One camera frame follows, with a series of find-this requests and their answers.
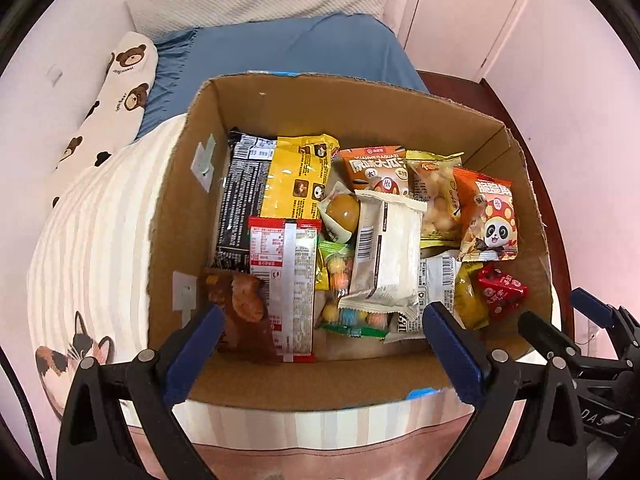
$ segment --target white snack package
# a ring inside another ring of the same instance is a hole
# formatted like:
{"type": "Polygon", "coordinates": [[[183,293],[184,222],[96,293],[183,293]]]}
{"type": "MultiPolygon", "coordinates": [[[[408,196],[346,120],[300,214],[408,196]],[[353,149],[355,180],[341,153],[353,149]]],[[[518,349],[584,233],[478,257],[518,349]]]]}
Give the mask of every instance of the white snack package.
{"type": "Polygon", "coordinates": [[[456,286],[456,276],[461,263],[457,260],[460,251],[446,251],[431,258],[420,260],[418,272],[418,316],[394,314],[389,324],[389,333],[385,343],[403,339],[424,339],[422,332],[422,313],[425,307],[433,301],[441,302],[453,314],[460,326],[464,328],[460,316],[454,309],[453,299],[456,286]]]}
{"type": "Polygon", "coordinates": [[[420,227],[427,203],[370,190],[356,190],[356,196],[360,200],[356,254],[349,294],[339,306],[358,300],[372,305],[369,312],[416,310],[420,227]]]}

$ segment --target cardboard box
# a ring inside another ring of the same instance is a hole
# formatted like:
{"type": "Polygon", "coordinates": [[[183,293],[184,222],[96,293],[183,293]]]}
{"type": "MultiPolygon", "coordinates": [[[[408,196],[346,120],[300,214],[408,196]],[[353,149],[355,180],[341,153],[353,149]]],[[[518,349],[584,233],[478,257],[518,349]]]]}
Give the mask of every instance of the cardboard box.
{"type": "MultiPolygon", "coordinates": [[[[151,225],[151,348],[158,348],[181,326],[181,312],[172,310],[174,271],[197,276],[210,263],[221,180],[228,160],[226,133],[233,126],[257,136],[327,132],[342,148],[403,144],[434,153],[464,152],[465,167],[511,180],[520,253],[512,262],[501,262],[500,267],[529,287],[524,308],[550,320],[545,232],[522,150],[504,124],[448,100],[383,84],[336,76],[252,73],[204,84],[191,104],[164,176],[151,225]],[[191,167],[198,146],[202,153],[209,136],[216,145],[213,182],[207,192],[191,167]]],[[[488,327],[484,332],[487,348],[502,348],[513,358],[529,351],[528,343],[518,336],[516,322],[517,316],[509,316],[488,327]]],[[[350,341],[352,346],[362,343],[350,341]]],[[[324,340],[323,344],[330,346],[331,342],[324,340]]],[[[324,351],[340,357],[335,349],[324,351]]],[[[401,400],[412,390],[448,383],[428,349],[362,360],[281,365],[240,362],[216,354],[207,362],[190,398],[265,410],[330,410],[401,400]]]]}

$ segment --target blue tape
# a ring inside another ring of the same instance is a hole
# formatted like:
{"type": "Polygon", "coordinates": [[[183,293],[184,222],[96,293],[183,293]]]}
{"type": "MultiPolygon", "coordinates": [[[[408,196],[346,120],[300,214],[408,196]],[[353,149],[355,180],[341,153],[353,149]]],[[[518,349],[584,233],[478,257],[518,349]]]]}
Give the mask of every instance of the blue tape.
{"type": "Polygon", "coordinates": [[[413,390],[406,396],[406,400],[420,399],[421,397],[429,397],[433,394],[439,393],[440,390],[434,390],[433,388],[421,388],[420,390],[413,390]]]}
{"type": "Polygon", "coordinates": [[[169,408],[187,399],[193,383],[218,344],[224,329],[225,314],[215,304],[167,370],[162,400],[169,408]]]}
{"type": "Polygon", "coordinates": [[[431,304],[422,314],[422,331],[460,400],[478,407],[484,399],[482,372],[458,336],[431,304]]]}

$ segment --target door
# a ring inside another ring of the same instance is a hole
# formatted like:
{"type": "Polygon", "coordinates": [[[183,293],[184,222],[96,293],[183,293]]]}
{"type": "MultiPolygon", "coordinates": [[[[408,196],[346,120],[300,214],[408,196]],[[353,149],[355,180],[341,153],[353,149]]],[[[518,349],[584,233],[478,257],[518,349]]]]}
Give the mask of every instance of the door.
{"type": "Polygon", "coordinates": [[[523,0],[418,0],[405,51],[418,70],[479,80],[516,1],[523,0]]]}

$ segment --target snack bag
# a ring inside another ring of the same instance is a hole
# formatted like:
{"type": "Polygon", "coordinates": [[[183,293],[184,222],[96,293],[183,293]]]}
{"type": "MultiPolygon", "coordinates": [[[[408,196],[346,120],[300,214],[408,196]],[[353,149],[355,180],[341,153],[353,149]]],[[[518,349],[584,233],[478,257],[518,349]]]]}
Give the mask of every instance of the snack bag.
{"type": "Polygon", "coordinates": [[[253,361],[276,361],[271,322],[255,276],[222,269],[204,269],[199,279],[204,301],[225,313],[225,332],[217,350],[243,354],[253,361]]]}
{"type": "Polygon", "coordinates": [[[316,290],[329,290],[329,272],[324,266],[320,247],[316,253],[316,290]]]}
{"type": "Polygon", "coordinates": [[[462,208],[462,262],[513,260],[518,230],[511,182],[476,171],[453,168],[462,208]]]}
{"type": "Polygon", "coordinates": [[[427,204],[370,190],[357,190],[356,196],[356,257],[349,294],[341,301],[365,301],[369,307],[363,310],[369,312],[417,309],[420,225],[427,204]]]}
{"type": "Polygon", "coordinates": [[[464,327],[469,330],[478,330],[489,324],[489,310],[476,294],[472,283],[472,273],[479,269],[482,269],[481,262],[464,263],[456,277],[453,304],[464,327]]]}
{"type": "Polygon", "coordinates": [[[406,152],[406,164],[413,174],[413,196],[430,205],[422,217],[421,248],[460,245],[460,200],[453,168],[462,164],[461,155],[406,152]]]}
{"type": "Polygon", "coordinates": [[[529,289],[519,280],[496,269],[492,264],[486,264],[478,272],[478,286],[489,306],[492,320],[501,319],[507,312],[516,309],[529,293],[529,289]]]}
{"type": "Polygon", "coordinates": [[[338,153],[340,144],[332,136],[321,134],[305,137],[278,137],[278,147],[315,155],[327,164],[331,164],[334,156],[338,153]]]}
{"type": "Polygon", "coordinates": [[[278,357],[313,360],[316,252],[322,222],[249,218],[251,273],[268,286],[264,299],[278,357]]]}
{"type": "Polygon", "coordinates": [[[324,230],[332,241],[347,243],[358,229],[360,202],[339,180],[331,193],[318,204],[324,230]]]}
{"type": "Polygon", "coordinates": [[[458,251],[423,258],[418,268],[418,315],[411,318],[406,314],[393,314],[389,334],[385,343],[403,339],[424,339],[422,331],[422,313],[433,301],[440,301],[464,328],[460,317],[454,310],[454,282],[460,263],[456,260],[458,251]]]}
{"type": "Polygon", "coordinates": [[[409,175],[402,146],[340,150],[353,189],[409,196],[409,175]]]}
{"type": "Polygon", "coordinates": [[[337,147],[338,141],[326,134],[278,137],[266,179],[260,216],[319,218],[317,205],[324,196],[324,186],[331,168],[331,152],[337,147]]]}
{"type": "Polygon", "coordinates": [[[249,272],[249,216],[262,207],[264,188],[276,147],[275,140],[254,137],[233,128],[228,135],[231,160],[223,181],[216,266],[249,272]]]}
{"type": "Polygon", "coordinates": [[[322,309],[320,326],[329,332],[350,337],[383,339],[388,333],[388,314],[338,308],[335,301],[330,301],[322,309]]]}
{"type": "Polygon", "coordinates": [[[337,300],[349,292],[354,251],[347,245],[321,240],[322,260],[329,273],[329,289],[337,300]]]}

